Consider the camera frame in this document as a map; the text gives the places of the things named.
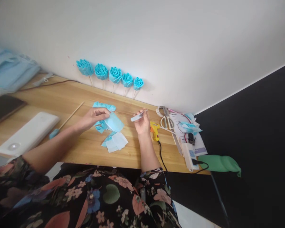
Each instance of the hand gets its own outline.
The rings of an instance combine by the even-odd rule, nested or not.
[[[150,126],[150,117],[149,117],[148,111],[144,108],[138,111],[133,116],[139,115],[142,112],[143,112],[143,117],[140,118],[139,120],[134,121],[135,128],[136,128],[138,135],[149,135],[150,136],[151,126]]]
[[[110,117],[110,111],[106,108],[90,108],[75,125],[76,131],[84,132],[89,130],[97,121],[105,120]]]

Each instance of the scissors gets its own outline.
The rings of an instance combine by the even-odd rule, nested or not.
[[[161,127],[164,129],[168,129],[168,127],[167,127],[167,122],[168,122],[169,129],[170,130],[173,129],[174,128],[174,122],[169,117],[169,110],[165,106],[159,106],[158,109],[163,109],[163,111],[164,111],[164,117],[161,119]]]

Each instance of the yellow glue gun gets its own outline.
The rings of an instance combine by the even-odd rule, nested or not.
[[[150,121],[150,125],[151,125],[151,129],[150,132],[153,133],[153,140],[158,142],[159,141],[159,136],[158,136],[158,129],[159,129],[159,125]]]

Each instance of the floral print fabric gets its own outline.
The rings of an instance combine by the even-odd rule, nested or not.
[[[22,157],[0,167],[0,227],[180,227],[162,168],[135,186],[113,168],[49,182]]]

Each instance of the person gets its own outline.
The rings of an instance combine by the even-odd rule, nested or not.
[[[106,108],[91,108],[75,125],[0,167],[0,227],[181,228],[147,110],[134,123],[142,169],[135,186],[113,167],[81,165],[77,173],[61,170],[52,182],[45,176],[84,131],[109,115]]]

